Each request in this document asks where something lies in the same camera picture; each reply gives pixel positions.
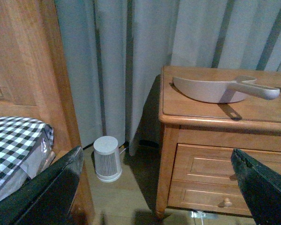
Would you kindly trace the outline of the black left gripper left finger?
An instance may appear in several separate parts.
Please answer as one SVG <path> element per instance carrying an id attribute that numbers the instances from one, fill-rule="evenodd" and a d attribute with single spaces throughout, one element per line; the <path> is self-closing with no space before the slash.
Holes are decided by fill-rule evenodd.
<path id="1" fill-rule="evenodd" d="M 82 165 L 77 146 L 0 202 L 0 225 L 74 225 L 70 211 Z"/>

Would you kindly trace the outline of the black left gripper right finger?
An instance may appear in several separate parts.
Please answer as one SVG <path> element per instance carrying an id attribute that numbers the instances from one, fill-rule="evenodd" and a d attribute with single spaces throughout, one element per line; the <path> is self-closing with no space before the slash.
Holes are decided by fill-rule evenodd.
<path id="1" fill-rule="evenodd" d="M 281 175 L 240 149 L 233 149 L 231 164 L 255 223 L 281 225 Z"/>

